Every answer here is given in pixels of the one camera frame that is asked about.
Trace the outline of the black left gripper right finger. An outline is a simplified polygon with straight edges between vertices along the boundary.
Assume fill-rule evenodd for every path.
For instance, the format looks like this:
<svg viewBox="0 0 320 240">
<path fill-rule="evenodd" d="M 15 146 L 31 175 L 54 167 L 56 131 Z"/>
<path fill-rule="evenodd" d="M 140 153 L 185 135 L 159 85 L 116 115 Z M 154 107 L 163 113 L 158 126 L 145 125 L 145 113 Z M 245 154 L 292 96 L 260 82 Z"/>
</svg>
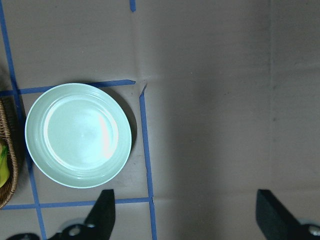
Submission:
<svg viewBox="0 0 320 240">
<path fill-rule="evenodd" d="M 268 189 L 257 190 L 255 220 L 267 240 L 320 238 L 319 224 L 299 221 Z"/>
</svg>

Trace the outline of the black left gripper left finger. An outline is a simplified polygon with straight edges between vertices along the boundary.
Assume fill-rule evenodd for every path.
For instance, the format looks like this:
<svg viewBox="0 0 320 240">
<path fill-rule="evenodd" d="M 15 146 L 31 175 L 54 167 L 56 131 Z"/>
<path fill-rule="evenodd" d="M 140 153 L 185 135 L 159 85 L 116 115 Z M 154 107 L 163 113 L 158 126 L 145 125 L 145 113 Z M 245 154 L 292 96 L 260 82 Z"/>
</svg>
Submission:
<svg viewBox="0 0 320 240">
<path fill-rule="evenodd" d="M 51 237 L 52 240 L 108 240 L 116 221 L 115 193 L 102 190 L 83 223 L 67 226 Z"/>
</svg>

